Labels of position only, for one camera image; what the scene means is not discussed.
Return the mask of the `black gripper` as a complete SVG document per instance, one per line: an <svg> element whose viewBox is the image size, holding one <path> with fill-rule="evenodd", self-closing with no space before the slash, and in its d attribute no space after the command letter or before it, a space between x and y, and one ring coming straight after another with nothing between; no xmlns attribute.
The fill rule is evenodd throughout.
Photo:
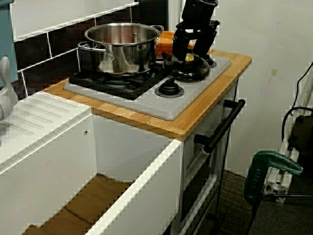
<svg viewBox="0 0 313 235"><path fill-rule="evenodd" d="M217 27L220 25L220 21L211 18L212 15L209 13L182 15L173 36L173 61L185 61L187 53L192 53L192 49L188 48L191 39L197 39L194 45L196 55L205 56L208 53L214 42Z"/></svg>

